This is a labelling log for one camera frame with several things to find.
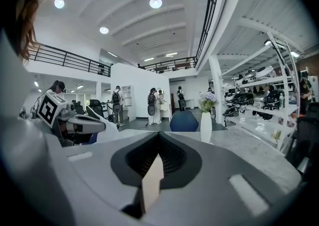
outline white ceiling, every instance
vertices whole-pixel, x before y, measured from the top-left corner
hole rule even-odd
[[[207,0],[193,0],[197,15],[185,18],[185,0],[162,0],[162,7],[153,9],[150,0],[65,0],[69,3],[62,11],[79,17],[99,29],[106,26],[109,34],[127,48],[136,61],[146,65],[172,58],[157,58],[163,54],[178,52],[175,58],[195,56]],[[47,10],[42,14],[55,15],[52,1],[46,2]],[[186,29],[191,26],[191,40],[186,38]],[[154,57],[155,60],[144,62]]]
[[[244,13],[236,16],[232,32],[219,44],[217,55],[222,72],[257,52],[269,39],[266,32],[244,26],[241,20],[248,19],[252,23],[262,24],[264,28],[272,28],[303,51],[319,43],[316,26],[300,0],[239,0],[237,8],[243,6],[245,8],[241,9],[241,12]],[[290,47],[293,51],[300,52],[291,44]],[[278,60],[275,51],[268,49],[229,75],[245,73],[248,69],[258,69],[266,65],[278,66],[276,62]],[[204,70],[210,70],[209,65],[205,66]]]
[[[34,85],[34,88],[32,91],[38,92],[38,89],[40,89],[42,92],[45,92],[47,89],[49,89],[53,83],[58,81],[63,81],[65,84],[66,93],[70,93],[72,90],[74,90],[74,93],[80,93],[80,94],[95,94],[96,93],[96,82],[94,81],[88,81],[88,80],[79,80],[74,78],[67,78],[67,77],[61,77],[61,76],[55,76],[55,75],[48,75],[48,74],[33,74],[34,81],[37,81],[39,84],[39,87],[36,87]],[[111,88],[111,85],[109,83],[102,83],[102,90]]]

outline railing post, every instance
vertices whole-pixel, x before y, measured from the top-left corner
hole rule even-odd
[[[65,56],[64,56],[64,60],[63,60],[63,64],[62,64],[62,66],[64,66],[64,63],[65,63],[66,54],[67,54],[67,53],[65,53]]]
[[[36,59],[36,56],[38,56],[39,50],[40,50],[41,45],[39,46],[38,50],[36,51],[35,57],[34,57],[34,61]]]

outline blue chair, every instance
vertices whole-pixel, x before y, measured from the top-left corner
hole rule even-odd
[[[195,132],[199,122],[190,111],[175,113],[169,127],[173,132]]]

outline flower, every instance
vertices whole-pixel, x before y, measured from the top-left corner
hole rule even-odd
[[[200,94],[199,108],[202,112],[209,112],[216,104],[217,97],[211,92]]]

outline white pillar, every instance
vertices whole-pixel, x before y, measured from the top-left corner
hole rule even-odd
[[[223,117],[222,117],[223,92],[221,91],[222,79],[220,77],[221,71],[220,71],[217,55],[209,56],[209,65],[210,65],[211,74],[213,76],[215,95],[217,96],[217,101],[218,101],[215,106],[216,122],[219,124],[223,124],[224,123]]]
[[[96,82],[96,99],[101,101],[101,91],[102,91],[102,83],[100,81]]]

